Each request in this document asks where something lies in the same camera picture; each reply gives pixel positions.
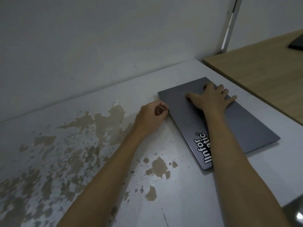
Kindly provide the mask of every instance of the hand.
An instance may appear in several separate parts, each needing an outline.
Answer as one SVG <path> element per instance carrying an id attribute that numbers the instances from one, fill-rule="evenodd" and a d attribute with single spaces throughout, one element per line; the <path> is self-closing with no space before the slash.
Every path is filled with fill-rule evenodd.
<path id="1" fill-rule="evenodd" d="M 217 89 L 214 89 L 214 84 L 209 82 L 204 85 L 205 91 L 203 95 L 187 93 L 185 96 L 191 99 L 192 103 L 201 109 L 205 116 L 216 115 L 223 116 L 226 107 L 237 99 L 237 96 L 225 100 L 228 94 L 228 89 L 220 84 Z"/>
<path id="2" fill-rule="evenodd" d="M 158 108 L 157 111 L 160 111 L 160 109 L 162 109 L 163 112 L 160 115 L 156 115 L 156 108 Z M 134 121 L 134 131 L 142 136 L 142 138 L 145 138 L 158 129 L 158 127 L 162 124 L 168 115 L 168 110 L 169 107 L 161 100 L 156 100 L 142 106 Z"/>

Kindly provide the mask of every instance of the white wall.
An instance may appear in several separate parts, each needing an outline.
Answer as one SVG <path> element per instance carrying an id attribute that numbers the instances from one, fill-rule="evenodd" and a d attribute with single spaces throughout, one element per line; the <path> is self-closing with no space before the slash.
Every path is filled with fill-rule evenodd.
<path id="1" fill-rule="evenodd" d="M 1 0 L 0 121 L 217 53 L 234 1 Z"/>
<path id="2" fill-rule="evenodd" d="M 303 0 L 242 0 L 227 50 L 303 28 Z"/>

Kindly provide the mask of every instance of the laptop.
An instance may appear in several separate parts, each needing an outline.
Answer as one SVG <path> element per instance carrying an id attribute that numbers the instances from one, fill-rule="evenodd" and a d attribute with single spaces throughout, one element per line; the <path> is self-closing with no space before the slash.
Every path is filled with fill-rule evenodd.
<path id="1" fill-rule="evenodd" d="M 203 94 L 206 77 L 158 92 L 169 106 L 169 113 L 203 170 L 212 168 L 210 140 L 203 111 L 185 97 L 187 92 Z M 278 141 L 280 137 L 237 102 L 225 111 L 225 119 L 244 153 Z"/>

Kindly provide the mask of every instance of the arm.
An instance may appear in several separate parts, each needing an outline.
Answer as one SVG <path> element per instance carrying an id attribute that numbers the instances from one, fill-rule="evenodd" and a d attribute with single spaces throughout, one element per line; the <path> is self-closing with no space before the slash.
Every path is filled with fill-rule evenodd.
<path id="1" fill-rule="evenodd" d="M 162 106 L 165 110 L 156 116 L 155 108 L 158 106 Z M 147 135 L 157 130 L 167 116 L 168 109 L 168 106 L 159 100 L 141 107 L 131 132 L 73 202 L 57 227 L 89 227 L 105 224 L 119 195 L 136 149 Z"/>
<path id="2" fill-rule="evenodd" d="M 237 98 L 225 100 L 227 94 L 223 85 L 215 90 L 213 83 L 208 83 L 203 95 L 186 95 L 206 117 L 214 176 L 226 222 L 232 227 L 289 227 L 279 203 L 226 125 L 224 111 Z"/>

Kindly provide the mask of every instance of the forearm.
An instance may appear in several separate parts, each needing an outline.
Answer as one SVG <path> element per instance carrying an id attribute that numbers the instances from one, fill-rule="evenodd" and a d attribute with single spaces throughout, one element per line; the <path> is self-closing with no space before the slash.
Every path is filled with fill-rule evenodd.
<path id="1" fill-rule="evenodd" d="M 134 153 L 142 141 L 134 130 L 77 197 L 57 227 L 102 226 L 110 215 Z"/>
<path id="2" fill-rule="evenodd" d="M 250 165 L 224 116 L 206 115 L 214 175 L 229 226 L 289 226 L 277 200 Z"/>

